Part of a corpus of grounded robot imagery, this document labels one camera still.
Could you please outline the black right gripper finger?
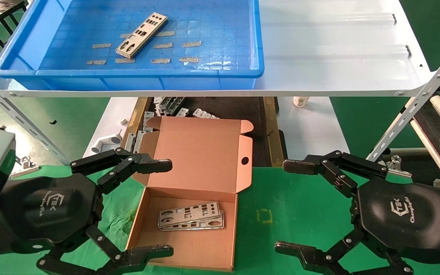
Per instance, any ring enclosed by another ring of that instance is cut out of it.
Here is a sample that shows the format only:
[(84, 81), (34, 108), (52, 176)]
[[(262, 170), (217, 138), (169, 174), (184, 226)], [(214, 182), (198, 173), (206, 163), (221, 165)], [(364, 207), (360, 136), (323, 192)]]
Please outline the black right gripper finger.
[(284, 160), (283, 170), (301, 175), (321, 175), (342, 195), (354, 198), (357, 183), (345, 172), (350, 172), (365, 179), (385, 179), (388, 173), (384, 165), (357, 157), (356, 155), (333, 151), (326, 155), (307, 155), (304, 160)]
[[(275, 252), (298, 258), (302, 268), (323, 275), (350, 275), (339, 263), (347, 253), (365, 240), (366, 233), (362, 230), (353, 230), (342, 240), (333, 245), (327, 252), (312, 246), (278, 241), (275, 243)], [(413, 275), (414, 270), (394, 251), (386, 251), (383, 257), (389, 266), (360, 270), (355, 275)]]

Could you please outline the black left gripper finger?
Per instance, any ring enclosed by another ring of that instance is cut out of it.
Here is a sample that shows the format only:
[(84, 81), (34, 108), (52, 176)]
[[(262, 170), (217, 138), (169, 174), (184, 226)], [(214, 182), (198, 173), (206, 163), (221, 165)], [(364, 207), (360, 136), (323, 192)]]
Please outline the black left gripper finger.
[(173, 255), (173, 247), (169, 245), (135, 247), (121, 252), (97, 226), (88, 227), (86, 235), (108, 256), (109, 261), (103, 267), (93, 270), (61, 261), (63, 249), (54, 247), (38, 260), (37, 268), (49, 275), (123, 275), (141, 272), (151, 259)]

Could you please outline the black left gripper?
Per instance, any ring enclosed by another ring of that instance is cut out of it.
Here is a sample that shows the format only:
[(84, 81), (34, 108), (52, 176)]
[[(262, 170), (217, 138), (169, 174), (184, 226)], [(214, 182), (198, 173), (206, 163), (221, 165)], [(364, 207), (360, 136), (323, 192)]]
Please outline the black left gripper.
[[(0, 193), (0, 255), (53, 247), (74, 251), (88, 240), (87, 228), (101, 220), (102, 193), (109, 194), (135, 173), (172, 168), (171, 160), (154, 160), (119, 147), (73, 161), (71, 176), (8, 181)], [(107, 169), (97, 186), (86, 177)]]

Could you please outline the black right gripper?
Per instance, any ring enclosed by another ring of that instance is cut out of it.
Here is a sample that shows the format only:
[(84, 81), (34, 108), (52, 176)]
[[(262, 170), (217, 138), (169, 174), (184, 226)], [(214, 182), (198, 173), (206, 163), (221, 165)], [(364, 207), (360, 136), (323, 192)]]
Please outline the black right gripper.
[(375, 255), (440, 264), (440, 188), (376, 178), (358, 188), (356, 202), (362, 243)]

